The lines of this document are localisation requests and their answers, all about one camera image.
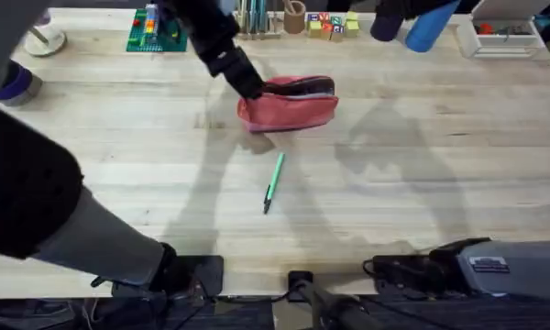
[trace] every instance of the wooden table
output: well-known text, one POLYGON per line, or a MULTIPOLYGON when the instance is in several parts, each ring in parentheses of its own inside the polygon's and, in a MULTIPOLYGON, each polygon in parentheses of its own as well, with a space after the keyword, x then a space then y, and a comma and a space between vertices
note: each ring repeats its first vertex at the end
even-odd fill
MULTIPOLYGON (((329 125, 251 136, 235 92, 191 52, 124 52, 133 13, 53 10, 69 45, 16 53, 47 83, 6 111, 68 148, 96 198, 143 234, 224 256, 224 294, 284 292, 289 270, 371 292, 360 263, 374 255, 550 240, 550 60, 463 59, 454 25, 427 54, 366 25, 341 44, 246 41, 263 77, 326 74, 341 100, 329 125)), ((1 298, 109 294, 93 277, 0 257, 1 298)))

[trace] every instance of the red pencil case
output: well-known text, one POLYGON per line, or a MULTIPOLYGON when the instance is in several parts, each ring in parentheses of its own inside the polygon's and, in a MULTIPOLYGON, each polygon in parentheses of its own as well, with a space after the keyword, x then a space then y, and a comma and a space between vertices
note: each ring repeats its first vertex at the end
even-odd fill
POLYGON ((267 81, 258 99, 241 98, 237 114, 252 133, 289 131, 325 125, 337 105, 331 78, 286 76, 267 81))

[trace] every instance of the black sleeve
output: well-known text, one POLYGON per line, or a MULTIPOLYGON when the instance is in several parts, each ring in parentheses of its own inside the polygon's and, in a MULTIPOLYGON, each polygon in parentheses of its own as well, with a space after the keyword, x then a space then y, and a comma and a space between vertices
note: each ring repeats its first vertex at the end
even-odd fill
POLYGON ((69 151, 0 111, 0 254, 35 253, 73 212, 82 178, 69 151))

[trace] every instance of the black clamp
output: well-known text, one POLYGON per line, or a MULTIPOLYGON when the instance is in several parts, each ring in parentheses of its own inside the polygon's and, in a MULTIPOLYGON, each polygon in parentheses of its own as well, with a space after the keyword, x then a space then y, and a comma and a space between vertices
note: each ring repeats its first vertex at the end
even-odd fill
POLYGON ((240 47, 223 51, 206 64, 213 77, 222 73, 240 96, 252 99, 261 96, 265 83, 240 47))

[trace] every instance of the pencil holder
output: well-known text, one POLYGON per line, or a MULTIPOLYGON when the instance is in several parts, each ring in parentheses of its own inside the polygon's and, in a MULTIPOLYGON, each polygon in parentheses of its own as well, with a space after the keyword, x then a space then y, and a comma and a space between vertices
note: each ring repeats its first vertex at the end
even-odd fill
POLYGON ((291 1, 291 5, 295 13, 290 8, 285 7, 283 28, 289 34, 302 33, 305 29, 305 5, 301 1, 291 1))

